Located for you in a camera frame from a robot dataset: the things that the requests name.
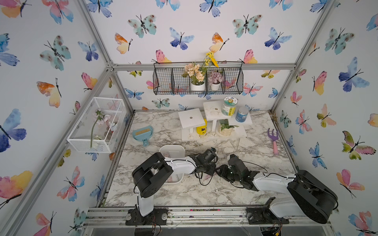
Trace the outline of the blue lidded jar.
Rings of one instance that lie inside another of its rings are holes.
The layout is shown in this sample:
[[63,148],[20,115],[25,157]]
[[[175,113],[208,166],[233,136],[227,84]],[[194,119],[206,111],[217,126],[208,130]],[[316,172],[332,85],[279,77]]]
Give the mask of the blue lidded jar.
[[235,120],[239,123],[244,123],[247,119],[249,109],[246,107],[239,107]]

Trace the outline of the cream bubble plant pot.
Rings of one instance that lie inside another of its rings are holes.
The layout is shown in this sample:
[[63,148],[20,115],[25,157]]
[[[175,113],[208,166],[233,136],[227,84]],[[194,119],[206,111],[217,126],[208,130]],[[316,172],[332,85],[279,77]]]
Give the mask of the cream bubble plant pot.
[[219,134],[221,136],[231,136],[233,131],[238,128],[237,125],[229,125],[229,124],[220,124],[219,126]]

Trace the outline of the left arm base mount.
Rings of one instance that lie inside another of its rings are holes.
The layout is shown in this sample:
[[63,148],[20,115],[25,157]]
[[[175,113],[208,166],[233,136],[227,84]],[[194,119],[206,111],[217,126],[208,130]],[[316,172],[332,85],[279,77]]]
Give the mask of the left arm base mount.
[[126,226],[144,226],[157,224],[160,226],[166,225],[168,219],[168,209],[155,208],[151,213],[142,216],[137,207],[130,209],[126,216]]

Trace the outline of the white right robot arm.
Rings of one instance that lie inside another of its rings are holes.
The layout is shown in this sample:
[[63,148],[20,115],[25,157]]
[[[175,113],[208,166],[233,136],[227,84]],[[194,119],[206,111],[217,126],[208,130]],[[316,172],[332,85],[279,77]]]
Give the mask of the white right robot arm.
[[316,223],[325,224],[332,211],[338,208],[337,195],[312,174],[299,170],[294,175],[283,175],[249,170],[245,162],[232,154],[228,164],[215,172],[231,184],[251,191],[273,191],[284,198],[271,197],[262,207],[251,213],[252,224],[282,223],[289,217],[307,216]]

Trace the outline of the artificial pink flower stem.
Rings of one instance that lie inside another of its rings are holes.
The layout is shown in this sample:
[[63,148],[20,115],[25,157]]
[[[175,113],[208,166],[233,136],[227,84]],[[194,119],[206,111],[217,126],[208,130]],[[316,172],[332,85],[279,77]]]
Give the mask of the artificial pink flower stem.
[[94,140],[94,129],[97,125],[102,126],[104,123],[106,123],[110,119],[109,114],[105,114],[100,108],[98,108],[94,112],[95,121],[91,129],[91,140],[90,140],[90,148],[93,148],[93,140]]

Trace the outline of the yellow can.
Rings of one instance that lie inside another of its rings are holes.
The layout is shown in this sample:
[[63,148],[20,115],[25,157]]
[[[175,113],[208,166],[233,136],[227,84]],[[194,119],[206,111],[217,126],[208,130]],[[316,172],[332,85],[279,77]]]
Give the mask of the yellow can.
[[207,132],[207,120],[204,119],[204,122],[205,122],[204,125],[199,126],[199,127],[196,128],[196,132],[197,132],[197,134],[200,135],[200,136],[201,136],[201,135],[205,135],[206,132]]

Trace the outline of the white tiered display stand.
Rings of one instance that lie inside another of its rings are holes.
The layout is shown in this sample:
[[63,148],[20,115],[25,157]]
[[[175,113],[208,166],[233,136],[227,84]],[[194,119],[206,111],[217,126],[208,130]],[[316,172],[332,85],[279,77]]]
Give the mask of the white tiered display stand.
[[[205,102],[204,113],[199,108],[180,111],[178,113],[181,123],[181,139],[182,141],[207,141],[217,139],[238,139],[246,138],[246,126],[253,124],[251,116],[248,114],[244,123],[235,120],[236,115],[225,116],[221,112],[222,103],[220,101]],[[207,120],[207,132],[205,135],[198,135],[196,128],[205,124]],[[231,136],[221,136],[219,134],[220,124],[237,125]]]

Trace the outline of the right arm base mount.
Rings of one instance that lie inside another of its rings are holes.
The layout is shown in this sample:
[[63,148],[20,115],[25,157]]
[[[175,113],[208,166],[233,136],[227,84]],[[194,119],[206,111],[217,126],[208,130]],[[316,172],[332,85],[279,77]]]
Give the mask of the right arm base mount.
[[275,197],[269,198],[264,205],[257,205],[246,208],[246,218],[250,225],[264,225],[264,224],[289,224],[289,220],[283,217],[277,217],[270,206],[275,200]]

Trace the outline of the clear triangle ruler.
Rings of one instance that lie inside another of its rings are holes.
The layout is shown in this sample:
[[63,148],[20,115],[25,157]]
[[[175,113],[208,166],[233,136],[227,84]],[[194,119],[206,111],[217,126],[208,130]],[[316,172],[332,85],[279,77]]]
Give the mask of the clear triangle ruler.
[[233,151],[234,152],[238,151],[240,139],[233,139],[233,140],[230,141],[230,143],[233,147]]

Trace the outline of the white mesh wall box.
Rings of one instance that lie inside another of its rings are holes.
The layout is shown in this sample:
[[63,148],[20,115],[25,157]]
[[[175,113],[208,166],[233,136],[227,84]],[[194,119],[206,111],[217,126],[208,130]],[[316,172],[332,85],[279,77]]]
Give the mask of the white mesh wall box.
[[93,97],[67,137],[77,152],[111,153],[127,109],[118,98]]

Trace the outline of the teal dustpan brush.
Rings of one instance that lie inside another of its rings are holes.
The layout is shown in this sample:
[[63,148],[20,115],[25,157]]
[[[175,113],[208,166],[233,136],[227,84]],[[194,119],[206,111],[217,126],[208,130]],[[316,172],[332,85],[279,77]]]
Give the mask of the teal dustpan brush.
[[149,125],[147,127],[143,127],[132,132],[132,136],[135,140],[140,141],[143,143],[144,147],[149,146],[149,139],[153,135],[154,129]]

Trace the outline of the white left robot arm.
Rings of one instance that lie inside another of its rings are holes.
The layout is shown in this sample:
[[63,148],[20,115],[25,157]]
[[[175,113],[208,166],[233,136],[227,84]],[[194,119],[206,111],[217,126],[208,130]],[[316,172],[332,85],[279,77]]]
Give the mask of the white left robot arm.
[[137,194],[136,209],[142,217],[154,210],[154,195],[173,174],[194,175],[202,179],[203,174],[214,175],[218,156],[211,147],[204,153],[183,158],[164,157],[156,152],[139,165],[132,173],[134,193]]

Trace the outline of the white storage box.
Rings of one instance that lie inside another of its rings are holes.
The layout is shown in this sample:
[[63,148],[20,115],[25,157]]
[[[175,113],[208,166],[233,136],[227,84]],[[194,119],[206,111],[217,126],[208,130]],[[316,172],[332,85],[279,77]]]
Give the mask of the white storage box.
[[[163,157],[168,158],[168,162],[172,162],[175,164],[177,162],[184,160],[186,155],[186,151],[181,145],[164,145],[160,148],[159,152],[163,155]],[[171,176],[167,179],[167,181],[164,184],[180,184],[183,179],[184,174],[179,174],[178,171],[174,169],[174,172],[171,174]]]

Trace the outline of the sunflower seed jar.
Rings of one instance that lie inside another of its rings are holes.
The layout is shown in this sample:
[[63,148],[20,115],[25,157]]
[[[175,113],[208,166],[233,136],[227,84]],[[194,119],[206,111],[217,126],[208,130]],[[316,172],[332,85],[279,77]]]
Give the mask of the sunflower seed jar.
[[225,116],[233,116],[236,110],[238,99],[234,96],[227,96],[223,100],[221,112]]

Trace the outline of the white pot purple flowers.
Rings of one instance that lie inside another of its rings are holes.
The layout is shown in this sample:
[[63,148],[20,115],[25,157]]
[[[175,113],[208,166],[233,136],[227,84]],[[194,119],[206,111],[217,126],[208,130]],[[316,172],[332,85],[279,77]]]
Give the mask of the white pot purple flowers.
[[217,91],[221,87],[221,83],[223,82],[223,75],[221,72],[212,71],[210,76],[208,77],[211,91]]

